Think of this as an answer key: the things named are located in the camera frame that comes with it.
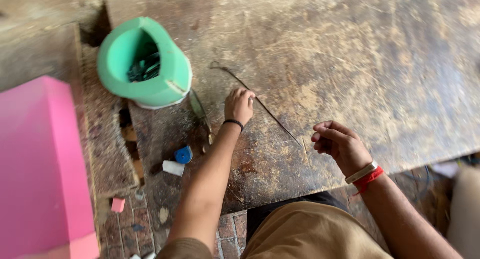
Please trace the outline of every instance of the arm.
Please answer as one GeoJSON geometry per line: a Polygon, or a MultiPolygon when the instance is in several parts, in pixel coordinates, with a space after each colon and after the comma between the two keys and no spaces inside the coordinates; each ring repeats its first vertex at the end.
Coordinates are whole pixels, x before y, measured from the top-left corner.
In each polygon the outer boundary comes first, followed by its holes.
{"type": "MultiPolygon", "coordinates": [[[[225,119],[235,119],[245,126],[253,115],[253,97],[255,94],[245,88],[233,90],[225,100],[225,119]]],[[[240,126],[235,123],[225,123],[220,127],[203,164],[182,195],[167,243],[177,238],[192,237],[213,252],[233,149],[240,132],[240,126]]]]}
{"type": "MultiPolygon", "coordinates": [[[[321,122],[313,129],[313,148],[331,155],[346,177],[373,161],[359,136],[338,122],[321,122]]],[[[395,257],[461,259],[385,174],[361,195],[395,257]]]]}

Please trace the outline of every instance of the white eraser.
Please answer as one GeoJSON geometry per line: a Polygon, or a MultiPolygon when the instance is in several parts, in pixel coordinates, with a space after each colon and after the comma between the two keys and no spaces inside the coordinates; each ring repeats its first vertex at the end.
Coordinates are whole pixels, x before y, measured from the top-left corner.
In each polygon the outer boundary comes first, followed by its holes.
{"type": "Polygon", "coordinates": [[[185,168],[185,164],[180,164],[176,161],[164,160],[162,167],[163,167],[163,171],[167,173],[171,173],[177,176],[182,176],[183,169],[185,168]]]}

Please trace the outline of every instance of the blue tape roll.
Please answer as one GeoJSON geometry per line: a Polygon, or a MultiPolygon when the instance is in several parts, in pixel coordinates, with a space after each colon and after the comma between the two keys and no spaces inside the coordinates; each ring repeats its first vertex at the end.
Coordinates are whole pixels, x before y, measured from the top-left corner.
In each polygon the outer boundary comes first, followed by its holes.
{"type": "Polygon", "coordinates": [[[180,164],[189,163],[193,157],[192,149],[188,145],[173,152],[173,155],[175,155],[175,160],[180,164]]]}

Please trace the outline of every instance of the black bracelet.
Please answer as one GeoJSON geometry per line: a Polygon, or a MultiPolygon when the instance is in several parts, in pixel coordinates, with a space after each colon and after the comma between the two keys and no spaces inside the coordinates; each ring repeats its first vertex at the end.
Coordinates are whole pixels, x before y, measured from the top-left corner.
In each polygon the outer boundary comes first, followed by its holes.
{"type": "Polygon", "coordinates": [[[225,122],[223,122],[223,124],[225,124],[225,123],[235,123],[235,124],[237,124],[237,125],[239,125],[239,126],[241,127],[241,131],[240,131],[240,132],[243,132],[243,125],[242,125],[242,123],[240,123],[240,122],[237,121],[237,120],[228,119],[228,120],[225,120],[225,122]]]}

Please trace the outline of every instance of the small pink foam piece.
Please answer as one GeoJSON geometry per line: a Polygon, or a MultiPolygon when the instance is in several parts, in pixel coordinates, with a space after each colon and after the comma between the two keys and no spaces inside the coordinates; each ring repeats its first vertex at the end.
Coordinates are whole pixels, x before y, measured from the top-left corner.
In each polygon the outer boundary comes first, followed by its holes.
{"type": "Polygon", "coordinates": [[[69,84],[42,76],[0,93],[0,104],[0,220],[8,221],[2,258],[44,253],[94,233],[69,84]]]}
{"type": "Polygon", "coordinates": [[[121,213],[123,211],[124,206],[125,206],[125,199],[113,198],[112,211],[121,213]]]}

